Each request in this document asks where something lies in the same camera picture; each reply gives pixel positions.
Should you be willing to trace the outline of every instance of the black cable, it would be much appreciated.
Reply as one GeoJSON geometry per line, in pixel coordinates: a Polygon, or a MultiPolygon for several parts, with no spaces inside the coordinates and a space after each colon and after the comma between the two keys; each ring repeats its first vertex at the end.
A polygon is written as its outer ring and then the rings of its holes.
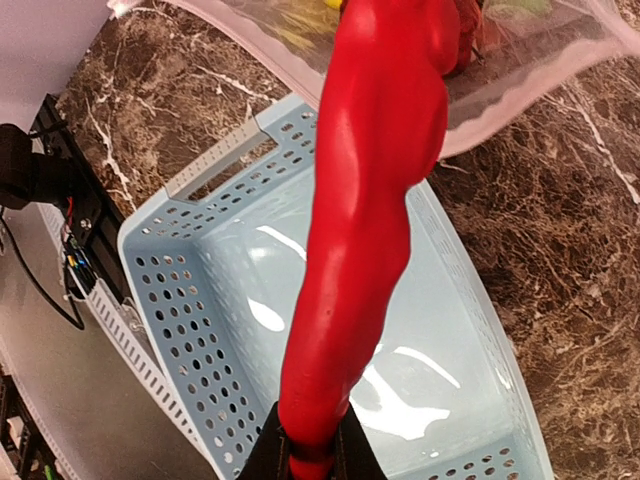
{"type": "MultiPolygon", "coordinates": [[[[44,297],[44,299],[47,301],[47,303],[49,305],[51,305],[51,307],[56,312],[58,312],[60,314],[60,316],[62,316],[62,318],[64,318],[67,322],[69,322],[71,325],[73,325],[78,330],[84,330],[84,322],[80,318],[80,315],[78,313],[78,309],[77,309],[75,303],[73,302],[73,300],[71,299],[71,297],[69,297],[69,301],[71,303],[71,309],[73,310],[73,313],[76,316],[75,319],[73,319],[71,317],[71,315],[69,315],[60,305],[58,305],[56,303],[56,301],[53,298],[51,298],[51,296],[46,292],[46,290],[44,288],[42,288],[42,285],[40,285],[40,282],[38,282],[36,277],[31,272],[31,269],[27,265],[27,262],[25,262],[24,257],[22,256],[22,253],[20,252],[20,248],[18,247],[18,243],[16,242],[16,239],[13,236],[13,233],[11,233],[11,229],[9,228],[9,225],[7,225],[7,222],[5,222],[4,218],[2,218],[2,214],[3,213],[4,213],[4,207],[0,208],[0,225],[2,225],[4,227],[4,229],[7,231],[7,236],[9,237],[9,242],[11,243],[11,246],[13,247],[13,250],[16,253],[16,257],[18,258],[18,262],[20,262],[20,265],[22,266],[22,268],[24,269],[25,273],[27,274],[27,277],[29,277],[29,280],[31,280],[31,283],[33,284],[33,286],[36,287],[36,290],[38,290],[40,295],[42,295],[44,297]]],[[[67,290],[65,293],[67,295],[69,295],[68,288],[67,288],[68,284],[69,284],[69,282],[66,280],[66,277],[65,277],[65,289],[67,290]]]]}

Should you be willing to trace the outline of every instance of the translucent container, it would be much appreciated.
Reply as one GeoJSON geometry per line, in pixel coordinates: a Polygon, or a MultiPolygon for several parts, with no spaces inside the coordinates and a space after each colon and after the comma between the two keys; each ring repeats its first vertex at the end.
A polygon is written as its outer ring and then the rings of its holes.
{"type": "MultiPolygon", "coordinates": [[[[168,382],[221,479],[278,398],[306,268],[316,113],[289,96],[123,224],[119,251],[168,382]],[[249,149],[278,147],[201,200],[249,149]]],[[[411,260],[352,404],[392,480],[553,480],[510,343],[427,182],[407,196],[411,260]]]]}
{"type": "MultiPolygon", "coordinates": [[[[137,0],[109,0],[118,15],[137,0]]],[[[338,14],[323,0],[169,0],[216,26],[318,107],[338,14]]],[[[442,156],[483,142],[567,77],[617,55],[640,55],[640,34],[612,0],[484,0],[476,46],[484,60],[447,81],[442,156]]]]}

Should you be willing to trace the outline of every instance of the brown marble surface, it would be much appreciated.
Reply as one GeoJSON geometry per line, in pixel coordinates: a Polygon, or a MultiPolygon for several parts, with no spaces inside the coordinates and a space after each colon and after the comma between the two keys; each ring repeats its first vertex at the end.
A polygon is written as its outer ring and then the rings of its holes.
{"type": "MultiPolygon", "coordinates": [[[[636,3],[620,6],[638,26],[636,3]]],[[[286,93],[160,5],[105,26],[59,107],[128,215],[286,93]]],[[[430,178],[514,342],[560,480],[640,478],[639,129],[640,62],[612,61],[430,178]]]]}

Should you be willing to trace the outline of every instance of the yellow object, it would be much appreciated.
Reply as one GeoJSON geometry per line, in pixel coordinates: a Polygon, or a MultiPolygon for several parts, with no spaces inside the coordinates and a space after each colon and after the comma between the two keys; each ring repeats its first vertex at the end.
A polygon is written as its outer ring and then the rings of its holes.
{"type": "Polygon", "coordinates": [[[327,4],[330,8],[334,10],[340,10],[340,6],[342,5],[342,0],[324,0],[324,3],[327,4]]]}

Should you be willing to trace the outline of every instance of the basket bottom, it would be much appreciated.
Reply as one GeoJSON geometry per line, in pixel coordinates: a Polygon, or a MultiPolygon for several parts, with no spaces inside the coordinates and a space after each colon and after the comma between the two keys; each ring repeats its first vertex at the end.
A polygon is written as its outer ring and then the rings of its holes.
{"type": "MultiPolygon", "coordinates": [[[[309,170],[196,244],[234,349],[265,411],[278,397],[306,266],[312,192],[309,170]]],[[[424,474],[461,452],[507,438],[515,428],[506,398],[514,395],[509,379],[496,368],[498,360],[488,352],[486,337],[428,233],[430,212],[414,205],[411,196],[408,206],[411,261],[393,295],[376,354],[352,395],[390,478],[424,474]]],[[[471,475],[462,467],[465,475],[451,478],[471,475]]]]}

